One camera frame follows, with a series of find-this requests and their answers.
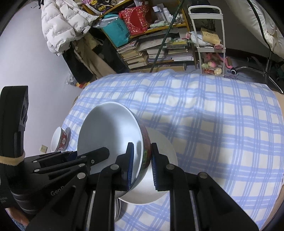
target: teal bag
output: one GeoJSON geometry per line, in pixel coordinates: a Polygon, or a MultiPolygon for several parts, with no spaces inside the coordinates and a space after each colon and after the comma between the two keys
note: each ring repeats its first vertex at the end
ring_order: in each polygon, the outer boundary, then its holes
{"type": "Polygon", "coordinates": [[[102,20],[101,28],[116,47],[128,43],[128,38],[130,37],[129,30],[118,15],[106,15],[102,20]]]}

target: plaid tablecloth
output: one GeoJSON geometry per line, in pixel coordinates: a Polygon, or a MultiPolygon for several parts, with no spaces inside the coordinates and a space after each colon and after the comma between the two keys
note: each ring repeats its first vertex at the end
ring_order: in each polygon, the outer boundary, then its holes
{"type": "MultiPolygon", "coordinates": [[[[274,93],[257,83],[199,74],[110,75],[89,86],[66,117],[68,150],[98,104],[124,104],[173,144],[178,165],[207,172],[261,227],[278,195],[284,172],[284,126],[274,93]]],[[[169,230],[169,195],[144,206],[128,205],[116,230],[169,230]]]]}

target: wall socket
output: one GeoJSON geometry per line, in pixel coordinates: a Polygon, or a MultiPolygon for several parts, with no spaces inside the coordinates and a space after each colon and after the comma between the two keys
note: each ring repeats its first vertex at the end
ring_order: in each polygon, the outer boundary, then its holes
{"type": "Polygon", "coordinates": [[[47,149],[48,149],[48,147],[41,145],[40,151],[43,152],[43,153],[46,153],[47,149]]]}

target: red bag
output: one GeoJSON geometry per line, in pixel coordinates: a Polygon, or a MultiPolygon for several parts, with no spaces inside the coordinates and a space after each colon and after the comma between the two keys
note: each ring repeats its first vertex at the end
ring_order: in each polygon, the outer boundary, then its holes
{"type": "Polygon", "coordinates": [[[145,32],[152,23],[149,5],[132,7],[119,12],[131,35],[145,32]]]}

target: white utility cart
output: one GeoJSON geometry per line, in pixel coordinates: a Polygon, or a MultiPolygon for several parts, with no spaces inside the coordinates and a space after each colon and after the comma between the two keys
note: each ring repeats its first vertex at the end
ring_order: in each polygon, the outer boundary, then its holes
{"type": "Polygon", "coordinates": [[[189,17],[191,19],[192,26],[193,26],[193,29],[194,29],[194,32],[195,32],[195,38],[196,38],[196,43],[197,43],[197,51],[198,51],[198,56],[199,56],[200,73],[204,74],[202,72],[202,67],[201,67],[201,65],[202,65],[202,57],[201,57],[202,54],[201,53],[206,53],[206,54],[216,53],[217,54],[216,57],[222,57],[222,54],[223,54],[223,58],[222,58],[223,60],[221,62],[222,74],[219,74],[219,75],[224,76],[226,47],[225,47],[225,32],[224,32],[223,14],[222,14],[221,9],[219,7],[216,7],[216,6],[207,6],[207,5],[191,6],[191,7],[188,8],[188,14],[189,14],[189,17]],[[198,9],[198,8],[217,9],[219,11],[219,13],[217,14],[217,13],[192,13],[191,12],[193,9],[198,9]],[[197,32],[196,32],[196,27],[195,27],[195,24],[194,24],[195,19],[217,19],[217,20],[221,20],[222,33],[223,33],[223,40],[222,40],[223,48],[222,49],[216,49],[213,46],[202,46],[202,47],[200,47],[199,42],[198,42],[198,35],[197,35],[197,32]]]}

